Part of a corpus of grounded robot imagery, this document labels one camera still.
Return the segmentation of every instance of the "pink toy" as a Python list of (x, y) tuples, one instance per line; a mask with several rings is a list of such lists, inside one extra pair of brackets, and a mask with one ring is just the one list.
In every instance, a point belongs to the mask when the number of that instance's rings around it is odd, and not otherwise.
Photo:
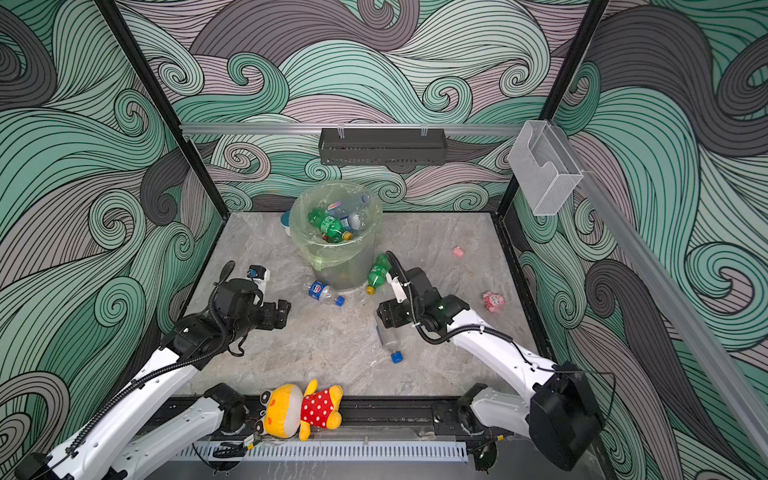
[(482, 294), (482, 299), (485, 300), (485, 308), (493, 313), (501, 312), (502, 305), (506, 303), (500, 293), (485, 292)]

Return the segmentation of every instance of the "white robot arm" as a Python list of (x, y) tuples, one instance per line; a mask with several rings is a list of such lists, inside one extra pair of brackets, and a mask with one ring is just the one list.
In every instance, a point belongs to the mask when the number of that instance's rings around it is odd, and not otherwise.
[[(264, 303), (269, 270), (251, 266), (250, 280), (225, 281), (234, 268), (228, 263), (212, 296), (219, 319), (226, 321), (224, 346), (252, 329), (282, 329), (290, 302)], [(244, 397), (220, 383), (205, 392), (186, 411), (152, 432), (135, 439), (139, 429), (184, 383), (221, 350), (221, 331), (208, 314), (180, 319), (163, 338), (137, 375), (123, 388), (127, 393), (109, 409), (102, 407), (94, 419), (48, 455), (31, 453), (15, 470), (20, 480), (141, 480), (181, 449), (218, 430), (235, 432), (247, 417)], [(166, 371), (158, 376), (153, 372)]]
[[(462, 423), (467, 430), (499, 427), (529, 437), (549, 460), (573, 468), (602, 430), (603, 415), (584, 371), (562, 366), (518, 345), (493, 329), (463, 300), (440, 296), (420, 268), (404, 271), (392, 252), (388, 280), (395, 299), (376, 313), (387, 328), (413, 325), (428, 343), (452, 341), (501, 376), (517, 395), (475, 386)], [(427, 332), (438, 333), (439, 338)]]

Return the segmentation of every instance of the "patterned wall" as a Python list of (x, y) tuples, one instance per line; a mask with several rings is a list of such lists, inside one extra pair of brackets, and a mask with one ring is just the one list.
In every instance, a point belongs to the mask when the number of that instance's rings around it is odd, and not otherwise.
[[(609, 12), (556, 121), (768, 400), (768, 2)], [(685, 343), (577, 190), (515, 198), (515, 248), (557, 358), (618, 374), (602, 438), (620, 478), (768, 478)], [(610, 384), (592, 379), (607, 408)]]
[(220, 217), (92, 0), (0, 4), (0, 476), (125, 384)]
[[(625, 0), (636, 5), (643, 0)], [(508, 123), (536, 118), (587, 0), (121, 0), (185, 122)], [(317, 181), (387, 210), (495, 210), (514, 139), (454, 137), (449, 164), (327, 167), (318, 137), (201, 136), (231, 210), (285, 210)]]

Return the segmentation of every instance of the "wire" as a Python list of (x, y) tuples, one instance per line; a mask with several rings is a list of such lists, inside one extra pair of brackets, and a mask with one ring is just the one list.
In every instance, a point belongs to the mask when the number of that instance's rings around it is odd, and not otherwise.
[(218, 469), (218, 468), (214, 467), (214, 466), (213, 466), (213, 465), (211, 465), (211, 464), (210, 464), (210, 463), (209, 463), (209, 462), (208, 462), (208, 461), (207, 461), (205, 458), (203, 458), (203, 456), (200, 454), (200, 452), (198, 452), (198, 451), (197, 451), (197, 448), (195, 448), (195, 446), (194, 446), (194, 442), (193, 442), (193, 443), (191, 443), (191, 445), (192, 445), (192, 449), (194, 450), (194, 453), (195, 453), (195, 455), (197, 455), (197, 457), (198, 457), (198, 458), (199, 458), (199, 459), (200, 459), (200, 460), (201, 460), (201, 461), (202, 461), (202, 462), (203, 462), (205, 465), (207, 465), (207, 467), (208, 467), (208, 468), (210, 468), (211, 470), (213, 470), (213, 471), (214, 471), (214, 473), (219, 471), (219, 469)]
[(135, 390), (144, 386), (144, 384), (147, 383), (148, 381), (154, 378), (157, 378), (158, 376), (161, 376), (165, 373), (173, 372), (176, 369), (184, 368), (185, 366), (193, 365), (194, 363), (197, 363), (201, 360), (214, 357), (219, 353), (223, 352), (225, 349), (227, 349), (227, 340), (230, 338), (229, 331), (227, 330), (227, 326), (224, 324), (224, 322), (221, 319), (221, 316), (219, 315), (215, 302), (216, 302), (216, 295), (219, 292), (220, 283), (223, 283), (227, 279), (227, 277), (232, 273), (232, 270), (234, 270), (234, 265), (235, 263), (232, 260), (227, 262), (227, 264), (221, 270), (219, 282), (214, 283), (214, 289), (210, 292), (210, 296), (208, 297), (208, 311), (210, 312), (211, 319), (214, 321), (217, 329), (219, 330), (219, 343), (216, 345), (216, 347), (211, 351), (209, 351), (208, 353), (204, 353), (193, 359), (187, 359), (187, 360), (184, 360), (183, 362), (176, 362), (171, 365), (164, 366), (153, 372), (148, 373), (147, 375), (139, 379), (131, 380), (131, 383), (129, 383), (124, 389), (118, 392), (117, 395), (115, 395), (114, 397), (106, 401), (106, 403), (98, 411), (96, 411), (96, 413), (91, 417), (91, 419), (88, 420), (88, 422), (80, 430), (80, 432), (78, 433), (78, 436), (76, 436), (74, 440), (72, 440), (72, 443), (65, 449), (65, 452), (71, 455), (72, 452), (74, 452), (75, 449), (77, 449), (77, 447), (83, 444), (83, 442), (85, 441), (85, 438), (88, 436), (89, 433), (91, 433), (91, 430), (93, 430), (93, 428), (101, 421), (101, 419), (104, 418), (105, 415), (107, 415), (107, 413), (110, 410), (112, 410), (118, 403), (120, 403), (129, 394), (131, 394)]
[(40, 478), (40, 477), (42, 477), (42, 476), (43, 476), (43, 475), (45, 475), (46, 473), (50, 472), (50, 471), (51, 471), (51, 470), (53, 470), (54, 468), (56, 468), (56, 467), (58, 467), (59, 465), (61, 465), (62, 463), (64, 463), (64, 460), (66, 460), (66, 459), (67, 459), (67, 458), (69, 458), (69, 457), (70, 457), (70, 454), (64, 455), (64, 457), (63, 457), (61, 460), (59, 460), (58, 462), (56, 462), (56, 464), (55, 464), (55, 465), (53, 465), (52, 467), (48, 467), (48, 469), (47, 469), (47, 470), (44, 470), (43, 472), (40, 472), (40, 473), (38, 473), (37, 475), (35, 475), (34, 477), (30, 478), (29, 480), (37, 480), (37, 478)]
[(243, 338), (240, 339), (240, 341), (237, 343), (237, 349), (239, 350), (239, 352), (233, 352), (230, 349), (230, 346), (227, 345), (227, 351), (230, 353), (230, 355), (231, 356), (243, 356), (243, 355), (245, 355), (245, 350), (243, 350), (243, 344), (245, 343), (245, 341), (247, 339), (248, 339), (248, 334), (246, 333), (245, 335), (243, 335)]
[(395, 273), (397, 273), (397, 276), (401, 280), (401, 284), (405, 287), (406, 296), (408, 297), (408, 303), (410, 308), (410, 314), (411, 314), (411, 321), (413, 321), (414, 326), (416, 327), (416, 330), (419, 332), (419, 335), (427, 342), (431, 343), (432, 345), (439, 345), (443, 342), (447, 342), (452, 337), (458, 335), (459, 333), (466, 333), (466, 332), (480, 332), (481, 334), (488, 334), (495, 337), (498, 337), (508, 343), (511, 343), (520, 354), (520, 358), (523, 359), (523, 362), (527, 363), (531, 366), (531, 368), (539, 369), (543, 372), (552, 372), (552, 373), (591, 373), (595, 375), (609, 375), (613, 377), (613, 386), (611, 387), (611, 401), (608, 403), (608, 412), (605, 416), (605, 420), (601, 422), (600, 427), (604, 428), (605, 425), (608, 423), (608, 419), (611, 417), (611, 412), (614, 408), (614, 398), (616, 396), (616, 374), (613, 372), (599, 372), (597, 370), (556, 370), (556, 369), (546, 369), (544, 367), (540, 367), (538, 365), (534, 365), (531, 363), (527, 358), (525, 358), (525, 355), (523, 355), (522, 350), (520, 350), (520, 347), (517, 343), (515, 343), (515, 340), (507, 335), (506, 333), (499, 332), (496, 329), (492, 329), (488, 326), (481, 326), (479, 323), (476, 323), (474, 325), (462, 325), (460, 327), (457, 327), (450, 332), (446, 333), (443, 336), (440, 336), (439, 338), (433, 339), (431, 336), (428, 336), (426, 332), (422, 329), (421, 324), (419, 323), (419, 317), (420, 315), (417, 315), (416, 308), (414, 305), (415, 299), (413, 296), (413, 291), (411, 288), (411, 283), (408, 281), (408, 278), (406, 277), (406, 272), (402, 268), (402, 264), (398, 260), (398, 258), (395, 256), (394, 253), (387, 250), (386, 251), (387, 259), (389, 260), (389, 263), (392, 265), (392, 268), (394, 268)]
[(600, 424), (601, 428), (605, 428), (605, 425), (608, 423), (608, 419), (611, 417), (611, 412), (613, 412), (614, 409), (614, 398), (616, 397), (616, 374), (613, 372), (600, 372), (599, 370), (555, 370), (555, 369), (546, 369), (540, 366), (537, 366), (539, 370), (542, 370), (544, 372), (553, 372), (553, 373), (591, 373), (593, 375), (609, 375), (611, 378), (613, 378), (613, 385), (611, 385), (611, 400), (608, 402), (608, 413), (605, 415), (605, 420), (603, 420)]
[(222, 443), (219, 449), (214, 450), (215, 458), (239, 458), (248, 453), (248, 447), (240, 444)]

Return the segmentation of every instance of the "yellow stuffed bear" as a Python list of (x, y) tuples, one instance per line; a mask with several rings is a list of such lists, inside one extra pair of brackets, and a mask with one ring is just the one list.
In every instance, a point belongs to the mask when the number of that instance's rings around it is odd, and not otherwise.
[(334, 385), (317, 390), (317, 380), (310, 382), (304, 395), (298, 386), (288, 383), (261, 394), (261, 404), (266, 407), (256, 423), (258, 435), (272, 435), (288, 439), (299, 430), (302, 442), (310, 437), (310, 426), (321, 429), (338, 429), (341, 425), (339, 404), (344, 391)]

